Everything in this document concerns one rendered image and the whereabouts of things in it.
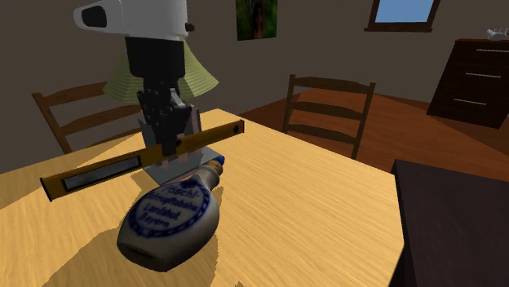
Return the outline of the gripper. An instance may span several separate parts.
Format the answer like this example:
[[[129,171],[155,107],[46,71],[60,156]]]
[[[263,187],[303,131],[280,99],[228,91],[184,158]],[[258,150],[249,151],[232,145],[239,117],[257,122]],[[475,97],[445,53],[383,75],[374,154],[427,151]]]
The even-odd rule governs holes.
[[[181,100],[178,80],[185,75],[184,42],[156,38],[125,37],[129,69],[143,79],[143,91],[137,92],[146,123],[158,133],[157,104],[159,92],[170,94],[163,100],[160,111],[162,154],[175,153],[177,135],[188,123],[192,107]]]

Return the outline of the yellow spirit level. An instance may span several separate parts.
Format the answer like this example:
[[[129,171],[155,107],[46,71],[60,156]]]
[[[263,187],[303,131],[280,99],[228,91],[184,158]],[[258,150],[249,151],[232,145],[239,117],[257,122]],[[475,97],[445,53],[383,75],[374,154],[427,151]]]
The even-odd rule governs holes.
[[[169,156],[164,156],[162,146],[156,144],[87,166],[40,178],[40,183],[49,201],[53,201],[98,183],[168,160],[171,157],[204,148],[210,144],[239,135],[244,131],[245,123],[243,120],[230,122],[177,139],[175,153]]]

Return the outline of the green pleated lamp shade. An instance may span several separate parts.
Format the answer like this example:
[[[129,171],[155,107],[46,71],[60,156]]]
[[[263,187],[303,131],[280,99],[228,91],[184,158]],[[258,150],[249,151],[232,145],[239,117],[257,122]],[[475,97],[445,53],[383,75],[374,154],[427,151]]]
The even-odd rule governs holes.
[[[179,96],[189,100],[214,89],[219,81],[211,75],[184,41],[185,75],[178,80]],[[143,79],[131,74],[127,56],[120,58],[112,76],[104,86],[105,95],[124,104],[138,104],[137,92],[143,90]]]

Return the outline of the grey holder with pink rods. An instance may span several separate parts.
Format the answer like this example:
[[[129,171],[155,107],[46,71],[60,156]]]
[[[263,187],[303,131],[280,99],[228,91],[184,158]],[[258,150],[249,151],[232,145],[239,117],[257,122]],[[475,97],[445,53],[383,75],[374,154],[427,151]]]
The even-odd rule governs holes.
[[[177,134],[177,138],[193,135],[201,131],[200,111],[192,105],[184,131]],[[172,157],[166,162],[160,162],[144,167],[144,171],[158,184],[163,185],[186,174],[192,173],[198,166],[219,157],[219,153],[211,148],[204,147],[178,157]]]

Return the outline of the brown wooden ladder-back chair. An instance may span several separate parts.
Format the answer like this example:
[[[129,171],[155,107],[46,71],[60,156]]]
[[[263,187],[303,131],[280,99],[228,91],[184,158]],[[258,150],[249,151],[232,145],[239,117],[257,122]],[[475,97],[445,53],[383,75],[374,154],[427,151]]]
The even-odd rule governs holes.
[[[358,112],[350,108],[330,104],[321,104],[309,101],[293,101],[294,88],[296,86],[329,91],[365,94],[366,99],[363,111]],[[358,82],[349,80],[323,77],[296,77],[296,75],[292,73],[289,78],[282,132],[287,134],[289,131],[293,131],[305,135],[342,142],[345,144],[351,144],[353,146],[351,159],[356,160],[359,148],[361,146],[361,138],[364,133],[365,124],[369,114],[370,105],[372,103],[375,87],[375,82],[371,82],[369,85],[363,85]],[[359,121],[356,136],[352,137],[350,135],[344,134],[343,132],[328,130],[316,126],[290,124],[290,116],[294,110]]]
[[[124,105],[78,118],[64,126],[58,124],[51,111],[51,107],[104,95],[105,86],[106,82],[98,82],[64,89],[48,96],[44,96],[40,92],[33,92],[31,94],[64,154],[73,152],[67,136],[134,115],[141,111],[139,105]]]

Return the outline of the grey ceramic flask blue print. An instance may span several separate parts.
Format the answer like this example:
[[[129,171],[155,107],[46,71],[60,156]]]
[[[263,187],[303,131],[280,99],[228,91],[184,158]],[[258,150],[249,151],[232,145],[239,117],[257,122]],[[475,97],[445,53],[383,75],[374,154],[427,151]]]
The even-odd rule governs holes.
[[[219,225],[219,185],[224,157],[199,166],[187,179],[144,194],[128,211],[117,247],[129,261],[167,272],[204,247]]]

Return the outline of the wooden table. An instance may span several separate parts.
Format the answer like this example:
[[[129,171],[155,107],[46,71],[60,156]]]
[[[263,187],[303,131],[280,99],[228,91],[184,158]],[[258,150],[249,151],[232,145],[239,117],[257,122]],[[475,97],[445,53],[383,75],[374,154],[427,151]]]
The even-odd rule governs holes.
[[[0,174],[0,287],[388,287],[404,241],[394,177],[246,122],[215,143],[220,221],[168,272],[126,260],[120,223],[143,171],[49,201],[40,178],[142,148],[117,139]]]

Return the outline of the dark brown chest of drawers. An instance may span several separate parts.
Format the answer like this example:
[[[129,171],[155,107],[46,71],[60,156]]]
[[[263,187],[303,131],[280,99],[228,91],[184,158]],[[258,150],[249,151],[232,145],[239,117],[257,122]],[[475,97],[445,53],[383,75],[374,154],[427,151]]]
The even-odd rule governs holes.
[[[500,128],[509,115],[509,38],[456,40],[427,114]]]

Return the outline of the green wall picture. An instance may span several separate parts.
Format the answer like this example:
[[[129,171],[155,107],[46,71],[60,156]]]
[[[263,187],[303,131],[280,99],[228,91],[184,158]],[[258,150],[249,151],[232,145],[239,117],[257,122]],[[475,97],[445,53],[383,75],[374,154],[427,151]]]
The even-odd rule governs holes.
[[[237,40],[277,36],[278,0],[235,0]]]

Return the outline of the window with brown frame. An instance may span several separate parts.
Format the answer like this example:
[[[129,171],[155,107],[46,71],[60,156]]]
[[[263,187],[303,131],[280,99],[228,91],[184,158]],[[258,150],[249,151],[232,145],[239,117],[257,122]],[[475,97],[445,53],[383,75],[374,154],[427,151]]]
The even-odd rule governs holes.
[[[366,32],[430,33],[440,0],[373,0]]]

